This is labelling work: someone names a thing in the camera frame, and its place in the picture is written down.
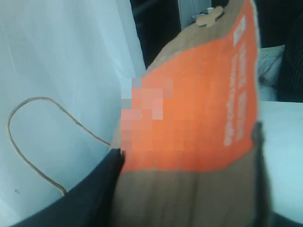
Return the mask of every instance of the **string handle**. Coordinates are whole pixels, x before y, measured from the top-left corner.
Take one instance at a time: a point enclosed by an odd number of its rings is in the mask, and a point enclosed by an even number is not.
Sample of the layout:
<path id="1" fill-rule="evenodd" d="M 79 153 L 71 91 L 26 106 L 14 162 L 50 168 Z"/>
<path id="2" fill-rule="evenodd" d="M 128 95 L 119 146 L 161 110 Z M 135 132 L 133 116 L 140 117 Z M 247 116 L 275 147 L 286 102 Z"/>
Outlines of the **string handle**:
<path id="1" fill-rule="evenodd" d="M 89 135 L 91 135 L 93 138 L 97 139 L 99 142 L 101 142 L 102 144 L 106 145 L 107 147 L 110 147 L 110 143 L 105 141 L 104 139 L 96 136 L 94 133 L 92 133 L 90 130 L 88 130 L 87 128 L 85 128 L 79 121 L 77 121 L 70 113 L 68 113 L 60 104 L 58 104 L 56 101 L 54 101 L 51 98 L 47 98 L 47 97 L 33 97 L 33 98 L 28 98 L 26 100 L 24 100 L 22 103 L 20 103 L 19 105 L 17 105 L 12 112 L 9 115 L 7 124 L 6 124 L 6 130 L 9 136 L 9 140 L 11 142 L 11 145 L 14 147 L 15 151 L 17 152 L 17 154 L 36 172 L 38 173 L 41 177 L 43 177 L 46 181 L 48 181 L 51 185 L 53 185 L 54 187 L 56 187 L 61 193 L 62 195 L 66 195 L 67 191 L 66 189 L 60 185 L 59 183 L 55 182 L 54 180 L 52 180 L 50 177 L 48 177 L 47 175 L 45 175 L 42 171 L 40 171 L 34 164 L 32 164 L 20 151 L 20 149 L 18 148 L 18 146 L 16 145 L 15 141 L 12 138 L 11 132 L 10 132 L 10 122 L 11 122 L 11 118 L 13 117 L 13 115 L 18 111 L 18 109 L 20 109 L 21 107 L 23 107 L 24 105 L 33 102 L 33 101 L 37 101 L 37 100 L 44 100 L 44 101 L 48 101 L 51 102 L 53 104 L 55 104 L 63 113 L 65 113 L 69 118 L 71 118 L 78 126 L 80 126 L 84 131 L 86 131 Z"/>

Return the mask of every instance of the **brown cardboard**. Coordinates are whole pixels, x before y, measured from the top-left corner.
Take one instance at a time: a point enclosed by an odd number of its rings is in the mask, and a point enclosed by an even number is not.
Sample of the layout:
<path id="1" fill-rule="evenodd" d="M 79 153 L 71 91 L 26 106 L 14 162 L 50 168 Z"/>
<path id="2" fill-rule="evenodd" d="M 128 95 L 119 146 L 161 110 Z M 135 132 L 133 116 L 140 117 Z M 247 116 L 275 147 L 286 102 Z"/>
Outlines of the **brown cardboard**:
<path id="1" fill-rule="evenodd" d="M 114 139 L 113 147 L 121 143 L 126 157 L 110 226 L 253 223 L 256 149 L 250 135 L 258 113 L 254 13 L 252 1 L 230 0 L 215 25 L 192 24 L 168 43 L 148 68 L 142 88 L 133 89 L 132 109 L 122 110 L 121 131 Z M 224 132 L 230 97 L 236 117 L 229 138 Z"/>

